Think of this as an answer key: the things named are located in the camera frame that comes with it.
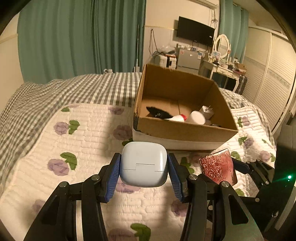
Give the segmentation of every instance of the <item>ceiling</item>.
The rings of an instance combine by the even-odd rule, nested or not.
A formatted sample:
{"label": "ceiling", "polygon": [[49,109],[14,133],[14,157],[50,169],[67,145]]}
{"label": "ceiling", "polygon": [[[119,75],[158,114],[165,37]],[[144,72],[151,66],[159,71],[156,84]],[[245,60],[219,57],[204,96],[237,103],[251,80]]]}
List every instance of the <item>ceiling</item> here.
{"label": "ceiling", "polygon": [[281,32],[277,21],[256,0],[233,0],[233,2],[248,10],[249,18],[256,25]]}

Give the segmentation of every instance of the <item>wall-mounted tv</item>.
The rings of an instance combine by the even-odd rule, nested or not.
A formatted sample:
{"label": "wall-mounted tv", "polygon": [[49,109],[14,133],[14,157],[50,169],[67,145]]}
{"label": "wall-mounted tv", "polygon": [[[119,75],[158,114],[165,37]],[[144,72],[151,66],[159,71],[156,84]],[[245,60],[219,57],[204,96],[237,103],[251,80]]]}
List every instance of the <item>wall-mounted tv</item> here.
{"label": "wall-mounted tv", "polygon": [[206,46],[213,45],[215,29],[197,21],[179,17],[177,37]]}

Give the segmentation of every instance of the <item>purple flower pattern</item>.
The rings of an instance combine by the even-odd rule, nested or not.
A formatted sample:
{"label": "purple flower pattern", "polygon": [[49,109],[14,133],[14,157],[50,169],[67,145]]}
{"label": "purple flower pattern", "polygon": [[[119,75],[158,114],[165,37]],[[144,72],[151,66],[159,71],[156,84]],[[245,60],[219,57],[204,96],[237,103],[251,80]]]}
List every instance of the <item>purple flower pattern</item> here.
{"label": "purple flower pattern", "polygon": [[32,209],[35,212],[35,214],[38,214],[43,207],[45,201],[37,199],[34,204],[32,205]]}
{"label": "purple flower pattern", "polygon": [[53,171],[57,176],[66,176],[69,174],[69,167],[66,162],[59,159],[50,159],[47,168]]}
{"label": "purple flower pattern", "polygon": [[179,200],[173,201],[171,210],[178,217],[186,217],[188,203],[181,203]]}
{"label": "purple flower pattern", "polygon": [[198,167],[200,165],[200,158],[203,158],[207,155],[209,155],[210,152],[205,153],[205,152],[191,152],[188,156],[189,162],[194,166]]}
{"label": "purple flower pattern", "polygon": [[69,125],[65,122],[57,122],[54,126],[54,131],[58,134],[58,135],[63,135],[66,134],[68,131]]}
{"label": "purple flower pattern", "polygon": [[250,137],[244,141],[244,147],[248,149],[251,145],[253,145],[253,143],[254,143],[254,139]]}
{"label": "purple flower pattern", "polygon": [[271,154],[270,154],[269,152],[267,152],[267,151],[262,150],[262,151],[260,152],[260,154],[259,154],[259,159],[260,159],[261,161],[266,162],[266,161],[268,161],[270,158],[271,158]]}
{"label": "purple flower pattern", "polygon": [[113,136],[117,139],[117,140],[127,140],[132,138],[133,136],[133,132],[131,130],[130,126],[127,125],[123,125],[123,126],[117,126],[117,128],[113,131]]}
{"label": "purple flower pattern", "polygon": [[134,193],[134,192],[136,192],[136,191],[139,191],[140,188],[139,188],[139,187],[134,187],[134,186],[127,185],[127,184],[125,184],[125,183],[119,178],[115,190],[116,190],[117,192],[124,192],[124,193],[131,194],[131,193]]}
{"label": "purple flower pattern", "polygon": [[119,107],[109,107],[108,110],[114,115],[121,115],[124,112],[124,109]]}
{"label": "purple flower pattern", "polygon": [[246,117],[246,116],[242,117],[242,124],[244,126],[249,126],[250,125],[250,121],[249,121],[248,117]]}
{"label": "purple flower pattern", "polygon": [[126,229],[112,229],[108,234],[109,241],[137,241],[132,231]]}

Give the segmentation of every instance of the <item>green curtain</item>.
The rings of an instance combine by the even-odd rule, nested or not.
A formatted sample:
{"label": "green curtain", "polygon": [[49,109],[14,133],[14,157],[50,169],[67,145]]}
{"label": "green curtain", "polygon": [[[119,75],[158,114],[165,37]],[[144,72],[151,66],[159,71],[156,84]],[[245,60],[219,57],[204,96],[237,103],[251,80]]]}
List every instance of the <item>green curtain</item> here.
{"label": "green curtain", "polygon": [[230,57],[238,58],[240,63],[248,39],[249,12],[233,5],[233,0],[220,0],[219,34],[225,34],[231,44]]}
{"label": "green curtain", "polygon": [[146,0],[32,0],[20,12],[18,50],[24,81],[47,83],[142,66]]}
{"label": "green curtain", "polygon": [[139,25],[138,66],[142,66],[146,0],[98,0],[94,11],[94,53],[97,73],[132,72]]}

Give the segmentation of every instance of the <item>open cardboard box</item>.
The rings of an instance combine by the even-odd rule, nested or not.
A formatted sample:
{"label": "open cardboard box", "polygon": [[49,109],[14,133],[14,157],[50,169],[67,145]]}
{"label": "open cardboard box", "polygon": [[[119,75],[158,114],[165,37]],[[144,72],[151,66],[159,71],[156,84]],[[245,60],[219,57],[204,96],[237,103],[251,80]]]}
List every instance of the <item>open cardboard box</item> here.
{"label": "open cardboard box", "polygon": [[[149,117],[146,106],[171,115],[189,116],[202,106],[211,106],[212,123],[196,125]],[[133,114],[133,140],[154,142],[170,150],[214,150],[237,133],[232,114],[218,86],[203,76],[146,64]]]}

